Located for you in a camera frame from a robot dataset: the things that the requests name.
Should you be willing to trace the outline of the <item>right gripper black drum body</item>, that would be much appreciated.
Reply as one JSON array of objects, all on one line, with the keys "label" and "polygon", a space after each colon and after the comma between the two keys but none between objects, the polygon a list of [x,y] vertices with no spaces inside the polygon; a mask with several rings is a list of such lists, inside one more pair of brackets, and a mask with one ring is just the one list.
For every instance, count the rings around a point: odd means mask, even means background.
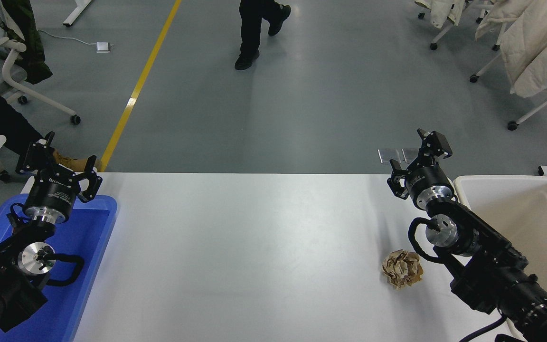
[{"label": "right gripper black drum body", "polygon": [[452,183],[439,165],[411,171],[405,185],[413,204],[419,209],[425,209],[434,199],[454,198]]}]

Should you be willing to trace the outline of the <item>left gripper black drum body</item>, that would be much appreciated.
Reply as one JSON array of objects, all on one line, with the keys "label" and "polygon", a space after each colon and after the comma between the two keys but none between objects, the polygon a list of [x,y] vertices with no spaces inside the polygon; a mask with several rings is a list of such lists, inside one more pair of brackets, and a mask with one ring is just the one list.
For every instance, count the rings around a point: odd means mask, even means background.
[{"label": "left gripper black drum body", "polygon": [[74,171],[64,166],[38,171],[23,206],[24,214],[36,216],[37,208],[49,208],[56,210],[61,216],[70,216],[79,193],[79,184],[73,180],[74,176]]}]

